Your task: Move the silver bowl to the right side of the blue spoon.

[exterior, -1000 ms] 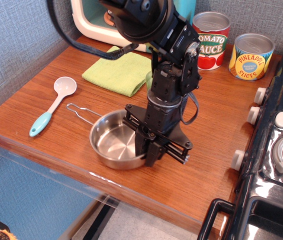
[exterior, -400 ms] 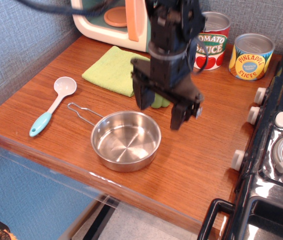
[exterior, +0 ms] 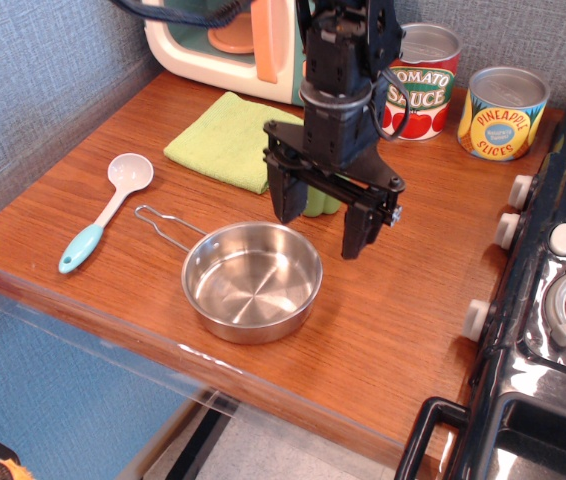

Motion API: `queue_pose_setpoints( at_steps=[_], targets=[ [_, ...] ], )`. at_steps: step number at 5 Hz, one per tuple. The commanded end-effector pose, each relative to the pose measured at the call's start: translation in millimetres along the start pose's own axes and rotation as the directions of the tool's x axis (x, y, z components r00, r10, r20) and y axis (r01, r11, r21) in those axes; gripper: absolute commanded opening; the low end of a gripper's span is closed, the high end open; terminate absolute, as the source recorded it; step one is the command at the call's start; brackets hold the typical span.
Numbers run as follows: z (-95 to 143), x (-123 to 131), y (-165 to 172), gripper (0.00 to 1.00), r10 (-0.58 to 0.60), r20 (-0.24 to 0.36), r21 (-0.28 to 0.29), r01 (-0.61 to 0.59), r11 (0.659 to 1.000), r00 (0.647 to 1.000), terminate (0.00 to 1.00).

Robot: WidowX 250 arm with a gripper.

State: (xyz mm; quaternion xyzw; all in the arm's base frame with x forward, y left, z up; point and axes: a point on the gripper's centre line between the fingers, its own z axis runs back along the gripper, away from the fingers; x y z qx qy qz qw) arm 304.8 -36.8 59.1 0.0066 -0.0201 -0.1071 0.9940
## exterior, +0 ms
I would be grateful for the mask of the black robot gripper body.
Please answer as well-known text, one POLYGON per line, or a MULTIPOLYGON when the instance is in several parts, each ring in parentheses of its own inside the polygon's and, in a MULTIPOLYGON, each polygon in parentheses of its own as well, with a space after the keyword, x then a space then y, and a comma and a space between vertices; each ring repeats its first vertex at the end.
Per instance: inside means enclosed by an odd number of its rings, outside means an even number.
POLYGON ((368 89, 348 98, 303 89, 301 125, 270 121, 264 126, 266 165, 296 170, 308 186, 347 208, 354 203, 377 206, 386 215, 383 226, 395 225, 402 214, 399 195, 405 181, 378 151, 380 140, 394 138, 383 129, 385 93, 368 89))

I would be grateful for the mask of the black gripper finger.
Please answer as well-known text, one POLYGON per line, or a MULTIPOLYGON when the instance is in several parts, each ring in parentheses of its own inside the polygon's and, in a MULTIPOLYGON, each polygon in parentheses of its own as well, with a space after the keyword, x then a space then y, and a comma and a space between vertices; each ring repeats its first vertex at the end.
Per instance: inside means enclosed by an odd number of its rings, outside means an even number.
POLYGON ((267 164, 268 184, 276 218, 287 224, 299 217, 308 200, 308 185, 297 171, 280 164, 267 164))
POLYGON ((375 242, 385 220, 385 212, 377 206, 364 203, 349 205, 344 217, 342 258, 357 259, 367 245, 375 242))

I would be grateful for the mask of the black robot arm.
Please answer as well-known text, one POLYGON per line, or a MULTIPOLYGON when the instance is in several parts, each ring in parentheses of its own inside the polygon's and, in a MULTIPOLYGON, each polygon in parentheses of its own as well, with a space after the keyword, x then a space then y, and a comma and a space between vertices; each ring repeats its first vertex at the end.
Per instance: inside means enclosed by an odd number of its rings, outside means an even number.
POLYGON ((274 214, 287 224, 304 211, 309 188, 344 203, 342 256, 353 260, 400 216, 405 182, 380 156, 391 71, 404 32, 391 1, 299 1, 306 58, 301 125, 270 121, 265 150, 274 214))

